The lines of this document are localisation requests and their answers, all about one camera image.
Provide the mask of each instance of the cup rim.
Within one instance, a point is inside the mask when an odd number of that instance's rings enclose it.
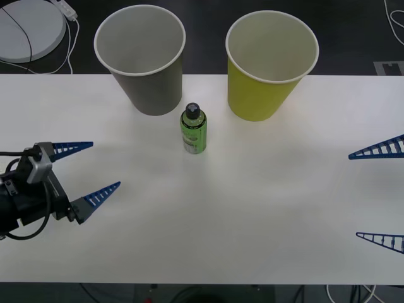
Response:
[[[153,71],[147,71],[145,73],[126,73],[124,71],[119,71],[118,69],[115,69],[111,66],[109,66],[100,56],[100,54],[98,53],[98,47],[97,47],[97,39],[98,39],[98,35],[100,34],[101,29],[105,26],[105,24],[111,19],[113,18],[115,15],[118,15],[119,13],[122,13],[122,11],[125,11],[127,9],[133,9],[133,8],[140,8],[140,7],[149,7],[149,8],[155,8],[155,9],[159,9],[161,11],[164,11],[168,14],[170,14],[171,16],[174,17],[174,19],[176,19],[181,27],[182,30],[182,45],[181,48],[179,49],[178,53],[175,55],[175,57],[168,62],[167,64],[154,69]],[[165,9],[165,8],[161,8],[160,6],[156,6],[156,5],[149,5],[149,4],[139,4],[139,5],[132,5],[132,6],[128,6],[126,8],[121,8],[119,10],[117,10],[116,12],[112,13],[111,15],[109,15],[108,17],[106,17],[106,19],[100,24],[100,26],[97,28],[97,31],[95,32],[95,36],[94,36],[94,51],[95,51],[95,55],[97,56],[97,59],[101,62],[102,65],[104,65],[109,71],[112,71],[116,74],[121,74],[123,76],[148,76],[150,74],[155,74],[158,73],[159,71],[162,71],[164,69],[166,69],[167,67],[169,67],[171,64],[173,64],[178,58],[179,56],[182,54],[182,51],[184,50],[185,47],[185,41],[186,41],[186,33],[185,33],[185,28],[184,25],[182,24],[181,20],[171,11]]]
[[[278,15],[283,15],[286,16],[288,18],[294,19],[296,21],[298,21],[301,25],[303,25],[308,31],[309,33],[312,35],[314,42],[316,44],[316,56],[314,58],[313,64],[310,66],[310,68],[305,71],[304,73],[302,73],[301,75],[292,78],[292,79],[288,79],[288,80],[266,80],[266,79],[262,79],[262,78],[258,78],[250,73],[248,73],[247,71],[243,70],[237,63],[236,61],[233,59],[231,53],[230,53],[230,49],[229,49],[229,37],[230,34],[232,33],[233,28],[239,23],[241,22],[243,19],[252,16],[252,15],[258,15],[258,14],[278,14]],[[317,64],[318,61],[318,57],[319,57],[319,44],[316,38],[316,35],[314,34],[314,32],[311,30],[311,28],[308,27],[307,24],[305,24],[302,20],[296,18],[295,16],[292,16],[290,14],[287,13],[283,13],[281,11],[272,11],[272,10],[264,10],[264,11],[253,11],[252,13],[246,14],[242,17],[240,17],[239,19],[237,19],[233,25],[230,27],[229,31],[227,32],[227,36],[226,36],[226,52],[227,55],[230,59],[230,61],[232,61],[232,63],[234,64],[234,66],[243,74],[245,74],[247,77],[252,78],[254,80],[257,80],[259,82],[263,82],[263,83],[270,83],[270,84],[286,84],[286,83],[291,83],[297,80],[300,80],[301,78],[303,78],[305,75],[307,75],[308,73],[310,73],[312,71],[312,69],[315,67],[315,65]]]

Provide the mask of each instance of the paper cup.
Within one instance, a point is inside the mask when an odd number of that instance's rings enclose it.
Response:
[[[227,33],[226,51],[227,100],[248,121],[271,117],[319,56],[312,30],[279,11],[256,11],[238,19]]]
[[[175,14],[158,6],[135,5],[101,23],[94,49],[134,106],[159,116],[181,100],[185,40],[184,25]]]

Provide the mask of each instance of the yellow paper cup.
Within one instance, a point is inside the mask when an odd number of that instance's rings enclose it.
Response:
[[[226,37],[229,106],[240,118],[273,115],[319,56],[312,30],[279,11],[256,11],[238,19]]]

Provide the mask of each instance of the spray can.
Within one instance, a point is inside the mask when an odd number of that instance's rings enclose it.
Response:
[[[196,103],[190,103],[180,118],[184,148],[189,153],[201,153],[206,148],[208,120]]]

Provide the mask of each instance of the dark floor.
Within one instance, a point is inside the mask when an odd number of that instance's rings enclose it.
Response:
[[[0,6],[13,0],[0,0]],[[376,75],[375,61],[404,61],[404,46],[393,36],[383,0],[67,0],[76,10],[80,34],[71,56],[74,73],[107,73],[93,51],[93,38],[111,13],[134,4],[155,4],[171,10],[183,22],[187,42],[184,73],[225,74],[225,36],[231,24],[252,11],[274,9],[306,22],[317,35],[320,58],[312,74]],[[389,11],[404,9],[402,0],[387,0]],[[395,18],[404,23],[404,14]],[[76,24],[71,22],[72,32]],[[395,25],[404,39],[404,28]],[[68,36],[49,55],[32,63],[38,73],[53,71],[64,61]],[[400,74],[397,66],[391,74]],[[60,73],[68,73],[67,64]],[[0,73],[24,73],[0,64]]]
[[[171,303],[174,296],[187,285],[159,285],[150,292],[150,285],[142,284],[85,284],[89,293],[100,303],[144,303],[149,297],[153,303]],[[175,303],[186,303],[192,294],[215,294],[224,299],[223,303],[294,303],[299,285],[261,286],[215,285],[190,289]],[[336,303],[350,302],[351,286],[333,285],[330,293]],[[368,296],[361,288],[362,301]],[[41,302],[41,303],[94,303],[77,283],[0,283],[1,302]],[[404,288],[378,286],[376,295],[385,303],[401,303]],[[301,303],[301,294],[295,302]],[[304,302],[330,302],[325,287],[308,285],[304,287]],[[376,303],[375,298],[369,303]]]

